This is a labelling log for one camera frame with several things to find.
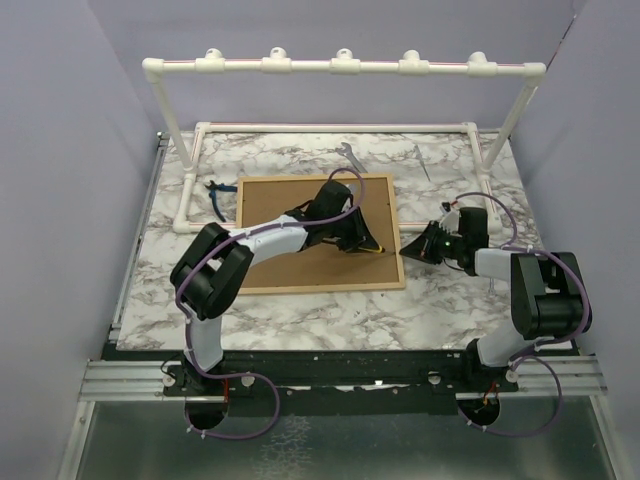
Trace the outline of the wooden picture frame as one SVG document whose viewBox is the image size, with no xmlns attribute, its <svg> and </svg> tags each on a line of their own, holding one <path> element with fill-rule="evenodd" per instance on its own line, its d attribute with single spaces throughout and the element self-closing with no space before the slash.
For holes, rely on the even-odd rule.
<svg viewBox="0 0 640 480">
<path fill-rule="evenodd" d="M 315 197 L 325 175 L 241 177 L 236 224 L 254 226 L 272 220 Z M 242 295 L 394 290 L 405 287 L 393 176 L 364 176 L 361 211 L 374 238 L 395 255 L 343 253 L 320 244 L 300 253 L 281 255 L 252 267 Z"/>
</svg>

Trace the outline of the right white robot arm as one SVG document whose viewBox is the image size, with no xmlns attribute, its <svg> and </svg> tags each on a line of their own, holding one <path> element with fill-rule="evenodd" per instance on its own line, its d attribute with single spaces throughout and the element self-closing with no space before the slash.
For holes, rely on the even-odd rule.
<svg viewBox="0 0 640 480">
<path fill-rule="evenodd" d="M 472 347 L 477 357 L 459 367 L 461 383 L 469 390 L 491 384 L 494 367 L 506 367 L 539 346 L 573 339 L 591 326 L 591 306 L 575 255 L 491 248 L 483 208 L 450 208 L 400 254 L 431 265 L 450 260 L 469 276 L 509 284 L 511 320 L 477 340 Z"/>
</svg>

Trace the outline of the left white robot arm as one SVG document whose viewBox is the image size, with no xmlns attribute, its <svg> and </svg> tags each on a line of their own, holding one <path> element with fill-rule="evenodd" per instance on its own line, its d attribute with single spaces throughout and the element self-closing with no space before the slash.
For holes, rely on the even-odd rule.
<svg viewBox="0 0 640 480">
<path fill-rule="evenodd" d="M 235 231 L 206 225 L 170 274 L 176 305 L 186 315 L 186 382 L 206 395 L 220 385 L 222 315 L 250 268 L 326 243 L 348 253 L 382 253 L 349 186 L 326 181 L 317 195 L 276 219 Z"/>
</svg>

